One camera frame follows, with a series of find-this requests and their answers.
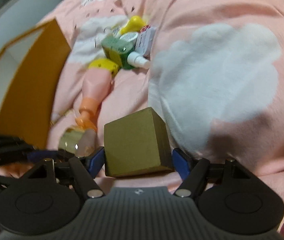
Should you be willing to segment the white spray bottle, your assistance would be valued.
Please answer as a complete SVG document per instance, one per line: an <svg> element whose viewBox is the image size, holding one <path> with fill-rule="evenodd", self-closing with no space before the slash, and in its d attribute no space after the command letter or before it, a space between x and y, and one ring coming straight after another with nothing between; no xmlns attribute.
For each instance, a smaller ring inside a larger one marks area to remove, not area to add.
<svg viewBox="0 0 284 240"><path fill-rule="evenodd" d="M128 55L127 62L130 66L134 68L143 68L143 69L150 68L150 61L135 51L131 52Z"/></svg>

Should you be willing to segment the pink bottle orange neck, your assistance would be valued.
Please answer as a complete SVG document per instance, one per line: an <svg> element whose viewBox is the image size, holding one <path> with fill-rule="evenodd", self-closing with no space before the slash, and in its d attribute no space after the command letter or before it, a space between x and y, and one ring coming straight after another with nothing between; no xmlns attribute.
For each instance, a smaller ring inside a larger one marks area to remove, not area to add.
<svg viewBox="0 0 284 240"><path fill-rule="evenodd" d="M95 150L97 137L96 120L98 110L109 94L112 84L112 74L105 68L89 68L82 84L82 100L79 106L79 116L75 125L68 127L58 144L60 150L65 150L76 157L87 157Z"/></svg>

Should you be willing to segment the pink cloud print bedspread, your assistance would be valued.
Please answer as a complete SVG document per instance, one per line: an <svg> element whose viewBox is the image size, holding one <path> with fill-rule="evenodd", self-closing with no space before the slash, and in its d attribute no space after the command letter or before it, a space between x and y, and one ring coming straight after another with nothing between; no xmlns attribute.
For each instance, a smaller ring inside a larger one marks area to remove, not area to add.
<svg viewBox="0 0 284 240"><path fill-rule="evenodd" d="M45 16L72 49L47 147L74 124L87 65L104 55L101 40L135 15L156 29L151 68L116 75L98 143L105 124L152 107L172 147L215 163L233 157L284 200L284 0L64 0Z"/></svg>

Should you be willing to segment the yellow stamp bottle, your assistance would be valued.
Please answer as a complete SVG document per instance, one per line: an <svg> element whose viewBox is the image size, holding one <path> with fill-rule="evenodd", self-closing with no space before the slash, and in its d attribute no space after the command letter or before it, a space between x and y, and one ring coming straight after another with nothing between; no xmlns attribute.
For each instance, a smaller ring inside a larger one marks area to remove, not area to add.
<svg viewBox="0 0 284 240"><path fill-rule="evenodd" d="M145 25L146 22L140 16L132 16L119 33L124 35L129 32L139 32Z"/></svg>

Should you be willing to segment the round silver tin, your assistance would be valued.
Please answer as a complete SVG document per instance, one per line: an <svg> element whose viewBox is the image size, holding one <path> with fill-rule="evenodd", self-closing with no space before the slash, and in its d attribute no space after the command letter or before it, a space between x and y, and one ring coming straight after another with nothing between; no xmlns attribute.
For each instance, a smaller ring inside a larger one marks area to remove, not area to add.
<svg viewBox="0 0 284 240"><path fill-rule="evenodd" d="M126 42L131 42L132 44L136 44L139 33L136 31L128 32L120 36L120 39Z"/></svg>

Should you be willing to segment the olive green cube box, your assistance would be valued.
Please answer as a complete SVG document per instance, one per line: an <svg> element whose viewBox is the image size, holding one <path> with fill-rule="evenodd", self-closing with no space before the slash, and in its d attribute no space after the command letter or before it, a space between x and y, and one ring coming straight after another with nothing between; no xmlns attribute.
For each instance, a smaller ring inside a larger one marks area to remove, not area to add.
<svg viewBox="0 0 284 240"><path fill-rule="evenodd" d="M105 124L104 150L108 177L173 170L165 122L151 107Z"/></svg>

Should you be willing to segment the orange cardboard box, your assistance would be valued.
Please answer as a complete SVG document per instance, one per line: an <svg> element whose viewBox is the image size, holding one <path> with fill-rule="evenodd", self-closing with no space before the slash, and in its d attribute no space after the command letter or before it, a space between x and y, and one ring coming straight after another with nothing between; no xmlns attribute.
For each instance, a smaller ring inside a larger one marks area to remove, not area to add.
<svg viewBox="0 0 284 240"><path fill-rule="evenodd" d="M60 73L71 49L56 19L0 50L0 135L45 148Z"/></svg>

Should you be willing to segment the yellow tape measure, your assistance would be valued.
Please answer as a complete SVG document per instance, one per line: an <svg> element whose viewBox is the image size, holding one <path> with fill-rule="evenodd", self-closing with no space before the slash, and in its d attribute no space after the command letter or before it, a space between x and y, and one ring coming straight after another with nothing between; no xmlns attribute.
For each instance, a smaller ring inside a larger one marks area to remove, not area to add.
<svg viewBox="0 0 284 240"><path fill-rule="evenodd" d="M88 68L106 69L111 73L113 78L118 74L120 70L120 66L117 63L107 58L101 58L92 61L90 64L88 64Z"/></svg>

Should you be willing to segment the red white mint tin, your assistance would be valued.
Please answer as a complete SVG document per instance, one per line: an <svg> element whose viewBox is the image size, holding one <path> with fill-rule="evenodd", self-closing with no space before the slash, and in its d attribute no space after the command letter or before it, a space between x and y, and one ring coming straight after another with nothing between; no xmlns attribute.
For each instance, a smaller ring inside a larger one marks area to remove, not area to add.
<svg viewBox="0 0 284 240"><path fill-rule="evenodd" d="M143 57L149 57L157 28L146 25L139 31L135 51Z"/></svg>

